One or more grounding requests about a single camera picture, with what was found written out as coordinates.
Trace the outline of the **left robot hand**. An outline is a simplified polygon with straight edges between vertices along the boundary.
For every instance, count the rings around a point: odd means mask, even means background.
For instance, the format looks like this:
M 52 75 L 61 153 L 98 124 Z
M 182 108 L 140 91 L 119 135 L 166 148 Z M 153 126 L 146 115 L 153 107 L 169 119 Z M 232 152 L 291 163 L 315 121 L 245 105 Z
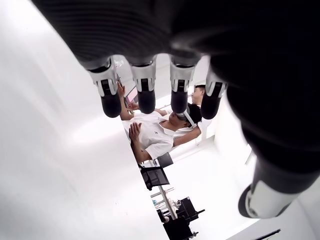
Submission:
M 90 74 L 104 113 L 121 112 L 112 56 L 130 64 L 140 110 L 155 109 L 156 55 L 170 56 L 171 106 L 182 113 L 196 64 L 210 56 L 201 111 L 226 94 L 257 160 L 242 216 L 270 219 L 320 175 L 317 0 L 36 0 Z

